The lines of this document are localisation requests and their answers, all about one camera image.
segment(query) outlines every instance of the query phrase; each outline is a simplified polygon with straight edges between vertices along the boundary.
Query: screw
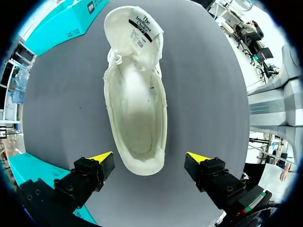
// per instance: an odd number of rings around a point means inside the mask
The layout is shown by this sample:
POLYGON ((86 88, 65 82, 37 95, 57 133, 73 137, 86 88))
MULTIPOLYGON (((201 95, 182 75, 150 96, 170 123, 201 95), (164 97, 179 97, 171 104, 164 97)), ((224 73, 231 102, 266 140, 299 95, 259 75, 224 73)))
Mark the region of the screw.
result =
POLYGON ((66 190, 68 190, 68 191, 72 191, 74 188, 71 186, 71 185, 68 185, 67 187, 66 187, 66 190))
POLYGON ((228 192, 231 192, 232 190, 233 190, 233 188, 230 187, 230 186, 228 186, 228 187, 226 188, 226 191, 228 191, 228 192))

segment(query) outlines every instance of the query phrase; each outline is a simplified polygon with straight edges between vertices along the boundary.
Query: desk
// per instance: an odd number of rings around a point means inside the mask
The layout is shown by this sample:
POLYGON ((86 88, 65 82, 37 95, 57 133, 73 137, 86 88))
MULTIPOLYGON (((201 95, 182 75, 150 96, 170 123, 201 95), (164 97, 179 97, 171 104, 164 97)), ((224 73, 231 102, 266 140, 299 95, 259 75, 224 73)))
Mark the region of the desk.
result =
POLYGON ((27 152, 70 169, 80 157, 114 152, 116 168, 86 207, 105 227, 208 226, 221 215, 184 169, 192 151, 219 157, 240 178, 250 122, 246 87, 236 56, 213 18, 184 0, 111 0, 85 35, 39 56, 25 95, 27 152), (163 169, 129 172, 112 136, 103 93, 110 49, 103 23, 122 5, 140 6, 164 30, 162 80, 168 104, 163 169))
POLYGON ((226 21, 226 23, 233 27, 235 24, 239 25, 242 23, 242 21, 237 18, 229 8, 224 7, 221 2, 215 1, 215 6, 213 8, 211 8, 209 10, 210 13, 212 13, 213 15, 215 15, 217 7, 218 7, 218 11, 217 11, 217 17, 222 17, 224 18, 226 21))

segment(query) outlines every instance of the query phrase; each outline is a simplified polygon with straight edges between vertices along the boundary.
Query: white floor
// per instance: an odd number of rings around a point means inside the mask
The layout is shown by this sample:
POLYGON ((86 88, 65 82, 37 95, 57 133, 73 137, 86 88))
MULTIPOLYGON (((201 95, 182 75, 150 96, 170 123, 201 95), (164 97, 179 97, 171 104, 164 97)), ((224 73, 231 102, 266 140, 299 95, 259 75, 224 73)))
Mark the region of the white floor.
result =
MULTIPOLYGON (((228 34, 225 31, 223 32, 238 59, 243 74, 243 78, 246 84, 246 89, 249 91, 250 89, 265 84, 264 81, 262 81, 262 79, 260 78, 261 74, 259 70, 256 68, 257 64, 255 66, 251 65, 250 57, 242 52, 242 47, 240 46, 239 49, 237 49, 238 43, 232 37, 229 38, 228 34)), ((264 139, 264 134, 259 132, 250 132, 250 137, 264 139)), ((262 148, 263 146, 265 146, 265 144, 258 144, 258 143, 249 143, 249 144, 257 148, 262 148)), ((259 157, 262 157, 262 153, 260 151, 248 147, 246 163, 259 163, 260 162, 259 157)))

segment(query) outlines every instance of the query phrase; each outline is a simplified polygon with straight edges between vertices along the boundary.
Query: person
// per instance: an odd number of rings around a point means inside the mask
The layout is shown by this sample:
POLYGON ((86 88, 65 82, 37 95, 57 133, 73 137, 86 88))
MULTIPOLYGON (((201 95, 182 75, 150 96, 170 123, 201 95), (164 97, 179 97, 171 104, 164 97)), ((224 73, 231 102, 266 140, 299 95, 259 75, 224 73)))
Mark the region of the person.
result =
POLYGON ((256 21, 252 20, 248 23, 242 23, 241 25, 234 25, 233 30, 236 33, 241 33, 242 35, 257 32, 258 24, 256 21))

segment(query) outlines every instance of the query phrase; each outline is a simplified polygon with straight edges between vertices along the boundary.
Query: sneaker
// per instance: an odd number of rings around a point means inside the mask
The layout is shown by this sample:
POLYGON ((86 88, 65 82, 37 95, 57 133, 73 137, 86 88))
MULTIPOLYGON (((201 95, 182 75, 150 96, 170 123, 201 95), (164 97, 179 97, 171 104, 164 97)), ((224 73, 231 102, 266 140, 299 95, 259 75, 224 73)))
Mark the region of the sneaker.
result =
POLYGON ((104 30, 111 50, 104 96, 117 150, 126 168, 152 175, 164 166, 167 104, 161 80, 163 30, 140 7, 109 12, 104 30))

